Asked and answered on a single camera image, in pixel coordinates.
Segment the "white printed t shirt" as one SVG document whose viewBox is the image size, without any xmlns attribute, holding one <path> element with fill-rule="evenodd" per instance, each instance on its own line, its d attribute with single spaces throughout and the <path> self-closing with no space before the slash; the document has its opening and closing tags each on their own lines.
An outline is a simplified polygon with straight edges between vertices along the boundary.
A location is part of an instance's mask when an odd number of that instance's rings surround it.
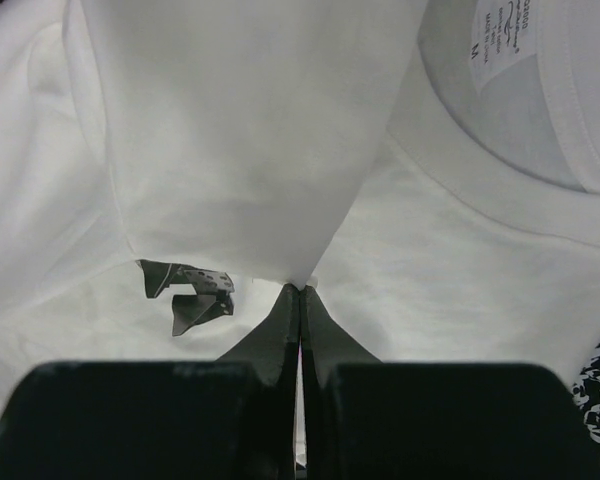
<svg viewBox="0 0 600 480">
<path fill-rule="evenodd" d="M 600 1 L 0 3 L 0 415 L 284 283 L 383 361 L 600 342 Z"/>
</svg>

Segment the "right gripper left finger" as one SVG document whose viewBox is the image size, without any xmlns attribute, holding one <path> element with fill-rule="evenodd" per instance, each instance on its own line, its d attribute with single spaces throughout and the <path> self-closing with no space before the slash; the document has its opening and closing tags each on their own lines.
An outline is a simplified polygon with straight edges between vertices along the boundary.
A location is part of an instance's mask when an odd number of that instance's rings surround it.
<svg viewBox="0 0 600 480">
<path fill-rule="evenodd" d="M 0 479 L 291 479 L 299 291 L 215 361 L 52 362 L 0 419 Z"/>
</svg>

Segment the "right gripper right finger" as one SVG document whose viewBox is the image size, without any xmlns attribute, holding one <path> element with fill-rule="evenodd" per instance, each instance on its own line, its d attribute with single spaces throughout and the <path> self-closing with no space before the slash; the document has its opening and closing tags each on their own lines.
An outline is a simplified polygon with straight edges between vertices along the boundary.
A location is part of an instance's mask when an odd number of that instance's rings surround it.
<svg viewBox="0 0 600 480">
<path fill-rule="evenodd" d="M 524 363 L 384 363 L 300 294 L 311 479 L 600 479 L 570 394 Z"/>
</svg>

